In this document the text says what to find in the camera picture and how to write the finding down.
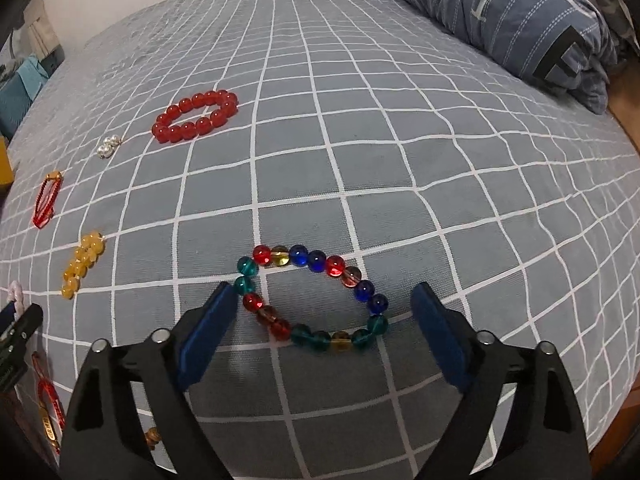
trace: metal rivet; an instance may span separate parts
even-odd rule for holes
[[[476,337],[478,338],[478,341],[483,345],[492,345],[493,343],[495,343],[495,335],[493,335],[491,332],[488,332],[487,330],[481,330],[480,332],[478,332]]]
[[[96,339],[94,344],[91,345],[91,350],[99,354],[107,348],[107,346],[109,346],[109,342],[106,339]]]
[[[169,339],[170,335],[171,332],[169,332],[167,329],[159,328],[152,333],[151,340],[155,343],[164,343],[167,339]]]
[[[556,353],[556,347],[553,345],[553,343],[550,343],[549,341],[541,342],[540,350],[542,351],[543,354],[546,354],[546,355],[553,355]]]

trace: red string bracelet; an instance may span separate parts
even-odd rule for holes
[[[44,432],[47,435],[47,439],[51,444],[51,447],[53,447],[57,454],[60,454],[60,443],[58,442],[58,436],[56,435],[56,431],[53,429],[53,425],[51,423],[51,417],[49,416],[49,410],[47,409],[47,405],[44,400],[44,394],[47,394],[49,402],[53,406],[60,431],[65,431],[65,412],[62,409],[62,403],[60,402],[60,397],[58,396],[56,387],[49,378],[47,378],[42,370],[42,366],[40,366],[40,355],[37,352],[34,352],[31,354],[31,361],[33,362],[33,369],[38,376],[38,408],[40,410],[40,418],[42,419]]]
[[[52,171],[44,178],[40,192],[36,199],[31,221],[38,229],[42,229],[53,218],[53,203],[60,192],[62,186],[62,173]]]
[[[182,126],[171,126],[182,114],[191,112],[194,108],[219,105],[218,110],[207,117],[200,117],[195,124],[187,121]],[[151,133],[161,144],[170,140],[191,140],[198,135],[206,135],[214,128],[219,128],[226,120],[238,113],[238,96],[226,90],[210,90],[205,94],[194,94],[191,98],[185,97],[177,105],[171,105],[164,114],[156,117],[156,122],[151,127]]]

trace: green bead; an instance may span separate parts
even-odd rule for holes
[[[253,261],[252,258],[248,256],[243,256],[238,260],[238,272],[245,276],[255,276],[258,274],[258,264]]]
[[[311,335],[311,346],[318,351],[324,351],[331,346],[331,335],[324,330],[317,330]]]
[[[234,282],[234,289],[240,296],[244,296],[249,292],[255,292],[254,282],[246,276],[238,276]]]
[[[304,324],[297,324],[291,328],[291,341],[298,346],[304,346],[312,340],[311,329]]]
[[[353,334],[351,334],[351,343],[357,349],[363,349],[369,346],[369,344],[373,341],[373,334],[367,330],[366,328],[361,328],[356,330]]]
[[[369,317],[367,328],[373,335],[383,335],[386,329],[389,328],[389,322],[382,314],[376,314],[375,316]]]

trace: gray checkered bed sheet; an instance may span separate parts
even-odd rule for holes
[[[160,145],[177,98],[235,91],[215,133]],[[109,160],[107,134],[126,135]],[[409,479],[458,402],[410,317],[428,280],[504,341],[553,341],[590,446],[638,370],[638,156],[609,116],[516,78],[395,0],[169,0],[94,38],[53,76],[10,147],[0,280],[43,305],[35,344],[65,404],[93,340],[128,344],[200,306],[258,242],[343,254],[388,295],[364,353],[310,354],[238,318],[189,401],[238,478]],[[30,223],[47,171],[56,216]],[[81,234],[106,252],[73,301]],[[305,269],[262,272],[292,322],[352,330],[366,313]],[[34,375],[20,384],[34,397]],[[479,459],[504,430],[504,397]],[[153,424],[137,388],[140,419]],[[155,452],[171,467],[162,447]]]

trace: blue quilt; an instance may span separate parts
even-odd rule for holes
[[[619,42],[589,0],[406,1],[524,81],[606,110]]]

